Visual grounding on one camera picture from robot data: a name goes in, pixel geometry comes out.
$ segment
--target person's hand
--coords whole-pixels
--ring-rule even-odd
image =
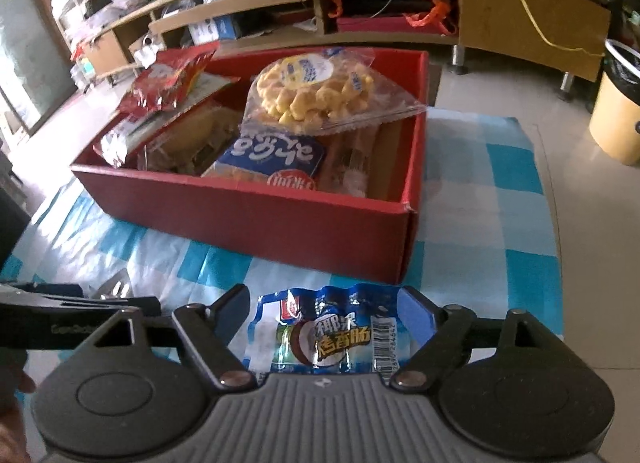
[[[18,376],[18,390],[33,393],[36,384],[21,368],[15,369]],[[31,463],[27,453],[27,440],[22,422],[22,411],[17,399],[0,415],[0,463]]]

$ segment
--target sausage package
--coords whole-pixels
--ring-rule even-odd
[[[323,158],[324,146],[312,136],[245,127],[203,176],[315,189],[313,176]]]
[[[189,95],[175,109],[155,111],[145,115],[137,113],[128,115],[94,145],[94,151],[113,167],[122,167],[145,144],[166,132],[191,110],[235,81],[236,79],[233,78],[202,73],[198,76]]]
[[[251,86],[243,123],[332,135],[425,111],[413,95],[373,69],[374,55],[366,52],[332,49],[273,62]]]
[[[242,113],[206,101],[147,144],[138,170],[201,176],[238,136]]]
[[[318,175],[318,190],[366,198],[378,130],[372,126],[332,136]]]
[[[258,300],[244,366],[269,372],[374,373],[385,382],[417,348],[398,317],[397,286],[294,288]]]

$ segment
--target yellow bin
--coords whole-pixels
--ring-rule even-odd
[[[640,53],[612,39],[605,46],[605,73],[589,130],[605,153],[632,166],[640,160],[640,71],[630,60],[640,64]]]

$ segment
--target black trash bag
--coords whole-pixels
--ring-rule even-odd
[[[634,104],[640,106],[640,76],[631,71],[617,55],[626,59],[640,74],[640,53],[621,42],[609,39],[604,57],[604,71],[613,85]]]

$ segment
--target tile floor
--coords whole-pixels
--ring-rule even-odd
[[[435,50],[436,61],[447,50]],[[616,396],[602,448],[610,463],[640,461],[640,170],[611,160],[587,130],[584,103],[556,97],[561,74],[527,62],[469,52],[470,73],[442,74],[436,105],[517,117],[536,147],[562,262],[566,342]],[[69,102],[12,154],[31,209],[70,175],[68,164],[103,127],[127,83]]]

